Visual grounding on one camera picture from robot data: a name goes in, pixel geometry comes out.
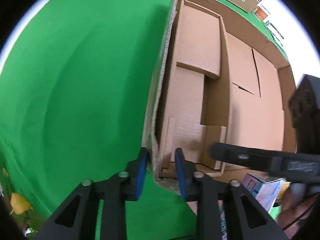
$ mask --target metal screw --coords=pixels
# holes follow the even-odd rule
[[[92,184],[92,180],[91,179],[85,179],[81,182],[82,186],[90,186]]]
[[[127,172],[127,171],[121,171],[121,172],[118,173],[118,176],[119,176],[120,178],[127,178],[127,177],[129,176],[129,172]]]
[[[195,176],[195,178],[203,178],[204,173],[202,171],[196,171],[193,176]]]
[[[232,181],[230,181],[230,184],[232,187],[239,187],[241,185],[240,181],[237,179],[233,179]]]

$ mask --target green tablecloth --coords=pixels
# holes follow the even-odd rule
[[[253,14],[246,17],[272,39]],[[49,216],[84,178],[135,159],[170,0],[51,0],[0,77],[0,151],[16,191]],[[129,240],[194,233],[195,215],[147,174]]]

